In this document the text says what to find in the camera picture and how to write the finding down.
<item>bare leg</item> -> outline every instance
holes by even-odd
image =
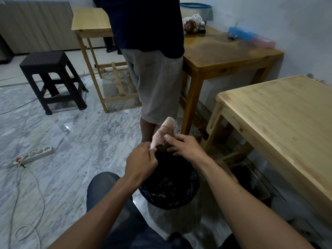
[[[152,141],[152,136],[155,133],[157,124],[147,122],[141,118],[139,121],[142,132],[142,142]]]

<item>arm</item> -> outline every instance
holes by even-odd
[[[49,249],[101,247],[130,196],[158,165],[154,156],[157,149],[153,148],[149,152],[149,148],[150,142],[141,143],[130,153],[125,175],[95,207],[53,242]]]
[[[243,249],[313,249],[300,234],[266,205],[237,184],[211,159],[193,136],[169,135],[165,139],[205,176],[228,225]]]

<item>light wooden table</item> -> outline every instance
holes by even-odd
[[[332,88],[305,76],[277,79],[219,93],[201,141],[208,149],[226,118],[252,147],[332,224]]]
[[[187,102],[183,97],[180,99],[185,109],[182,134],[189,134],[204,80],[257,69],[251,84],[261,83],[275,61],[284,55],[276,49],[261,49],[241,40],[231,41],[227,33],[208,26],[205,35],[185,35],[184,46],[183,69],[186,75],[181,95],[185,93],[188,75],[191,82]]]
[[[71,27],[72,31],[75,32],[78,43],[80,45],[84,60],[86,65],[88,66],[93,84],[96,87],[98,97],[100,99],[100,102],[103,106],[103,109],[105,113],[108,112],[105,103],[109,102],[115,102],[119,100],[129,100],[136,97],[139,97],[138,93],[134,94],[125,94],[123,91],[123,87],[121,84],[120,77],[118,75],[117,66],[124,66],[127,65],[126,62],[119,62],[119,63],[110,63],[110,64],[101,64],[99,65],[97,63],[97,58],[95,56],[95,53],[93,51],[93,47],[91,45],[90,38],[95,37],[113,37],[112,28],[110,27],[110,20],[108,18],[108,15],[102,8],[80,8],[77,9],[74,13],[73,23]],[[96,76],[93,72],[93,68],[91,66],[91,63],[89,61],[88,54],[86,53],[86,47],[83,43],[82,38],[86,38],[89,44],[89,48],[92,53],[93,60],[95,62],[99,77],[102,78],[102,74],[100,69],[106,68],[106,67],[112,67],[114,71],[114,76],[117,82],[118,90],[120,93],[120,96],[117,97],[110,97],[110,98],[103,98],[102,93],[99,89]]]

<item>hand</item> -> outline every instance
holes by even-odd
[[[157,148],[150,149],[151,142],[140,143],[127,157],[124,177],[131,180],[137,188],[152,174],[158,165],[154,156]]]
[[[175,134],[174,138],[166,134],[164,138],[172,146],[167,149],[168,152],[175,151],[173,155],[183,156],[198,169],[203,163],[211,159],[193,136]]]

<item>hairbrush bristle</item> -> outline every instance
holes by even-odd
[[[172,117],[167,117],[164,123],[160,126],[157,132],[153,135],[151,148],[157,145],[165,145],[166,140],[164,138],[165,134],[174,135],[174,130],[178,126],[178,123]]]

